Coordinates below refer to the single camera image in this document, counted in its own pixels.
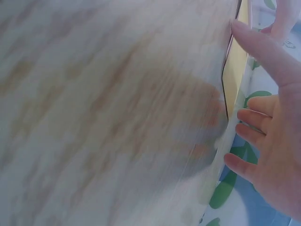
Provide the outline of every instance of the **green leaf print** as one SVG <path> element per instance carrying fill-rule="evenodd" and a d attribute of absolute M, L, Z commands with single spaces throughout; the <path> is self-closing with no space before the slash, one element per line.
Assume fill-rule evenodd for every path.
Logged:
<path fill-rule="evenodd" d="M 246 99 L 245 99 L 245 104 L 244 104 L 244 108 L 247 108 L 247 103 L 248 103 L 248 100 L 253 98 L 253 97 L 265 97 L 265 96 L 271 96 L 272 94 L 268 91 L 256 91 L 254 93 L 252 93 L 250 96 L 248 96 Z"/>
<path fill-rule="evenodd" d="M 275 7 L 274 3 L 272 2 L 272 0 L 264 0 L 264 3 L 268 8 L 270 8 L 272 10 L 276 10 L 276 7 Z"/>
<path fill-rule="evenodd" d="M 255 68 L 257 68 L 259 66 L 260 66 L 260 64 L 256 60 L 254 60 L 252 70 L 254 70 Z"/>
<path fill-rule="evenodd" d="M 232 147 L 230 153 L 243 158 L 246 153 L 245 146 L 242 147 Z M 230 196 L 233 187 L 235 185 L 237 174 L 230 171 L 225 178 L 220 182 L 220 184 L 215 188 L 215 191 L 210 200 L 210 207 L 212 209 L 220 208 Z"/>
<path fill-rule="evenodd" d="M 215 218 L 212 221 L 210 221 L 206 226 L 220 226 L 221 219 Z"/>
<path fill-rule="evenodd" d="M 246 151 L 247 151 L 246 161 L 249 162 L 249 163 L 257 164 L 258 163 L 258 158 L 255 155 L 251 145 L 248 142 L 246 142 L 245 147 L 246 147 Z"/>

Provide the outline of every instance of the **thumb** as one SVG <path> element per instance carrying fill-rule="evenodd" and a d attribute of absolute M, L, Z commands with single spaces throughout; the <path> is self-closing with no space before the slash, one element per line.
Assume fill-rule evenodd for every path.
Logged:
<path fill-rule="evenodd" d="M 268 35 L 233 21 L 232 33 L 240 46 L 263 66 L 278 86 L 301 82 L 301 65 Z"/>

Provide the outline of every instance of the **wooden board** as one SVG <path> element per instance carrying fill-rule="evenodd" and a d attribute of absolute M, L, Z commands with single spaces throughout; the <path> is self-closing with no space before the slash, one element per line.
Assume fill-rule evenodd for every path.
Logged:
<path fill-rule="evenodd" d="M 242 0 L 238 14 L 238 20 L 250 24 L 249 0 Z M 245 72 L 248 54 L 240 47 L 235 39 L 231 41 L 227 61 L 223 70 L 222 81 L 227 105 L 227 113 L 230 118 L 237 101 L 238 91 Z"/>
<path fill-rule="evenodd" d="M 0 1 L 0 225 L 196 225 L 236 7 Z"/>

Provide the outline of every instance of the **hand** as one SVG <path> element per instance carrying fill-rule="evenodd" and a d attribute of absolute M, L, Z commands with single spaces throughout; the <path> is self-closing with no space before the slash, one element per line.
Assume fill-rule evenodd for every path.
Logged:
<path fill-rule="evenodd" d="M 277 28 L 273 27 L 273 25 L 274 24 L 271 24 L 270 26 L 263 28 L 260 32 L 270 35 L 277 43 L 283 45 L 290 31 L 277 31 Z"/>
<path fill-rule="evenodd" d="M 241 22 L 232 23 L 232 33 L 275 80 L 279 96 L 251 98 L 249 109 L 238 112 L 241 121 L 261 131 L 236 127 L 238 135 L 259 149 L 258 164 L 233 154 L 225 155 L 225 163 L 273 207 L 301 220 L 301 64 L 271 37 Z"/>

